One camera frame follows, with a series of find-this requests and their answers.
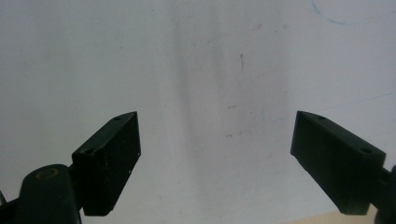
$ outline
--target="scuff mark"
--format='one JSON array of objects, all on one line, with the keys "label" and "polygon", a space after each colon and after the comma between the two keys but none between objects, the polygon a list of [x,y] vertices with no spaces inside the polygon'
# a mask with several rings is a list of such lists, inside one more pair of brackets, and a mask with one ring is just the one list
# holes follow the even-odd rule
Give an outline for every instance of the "scuff mark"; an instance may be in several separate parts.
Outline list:
[{"label": "scuff mark", "polygon": [[241,53],[241,66],[242,66],[242,73],[244,73],[244,54]]},{"label": "scuff mark", "polygon": [[329,22],[331,22],[333,24],[336,24],[336,25],[352,25],[352,24],[354,24],[354,23],[347,23],[345,21],[334,21],[334,20],[329,19],[329,18],[326,18],[326,19],[327,19],[327,21],[329,21]]},{"label": "scuff mark", "polygon": [[365,103],[367,101],[372,101],[372,100],[376,100],[376,99],[379,99],[379,98],[392,96],[392,95],[394,95],[394,92],[378,95],[378,96],[371,97],[371,98],[361,99],[361,100],[357,100],[357,101],[351,101],[351,102],[347,102],[345,104],[332,105],[332,106],[329,106],[329,107],[321,108],[319,111],[331,110],[331,109],[335,109],[335,108],[342,107],[342,106],[348,106],[348,105],[357,105],[357,104]]}]

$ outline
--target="white wall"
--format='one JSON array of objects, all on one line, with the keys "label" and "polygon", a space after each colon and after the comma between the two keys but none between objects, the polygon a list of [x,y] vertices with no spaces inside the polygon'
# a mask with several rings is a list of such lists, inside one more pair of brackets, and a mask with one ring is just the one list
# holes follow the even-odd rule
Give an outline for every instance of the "white wall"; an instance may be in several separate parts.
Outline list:
[{"label": "white wall", "polygon": [[396,4],[0,2],[0,189],[139,113],[142,157],[83,223],[282,223],[335,210],[290,155],[296,110],[396,164]]}]

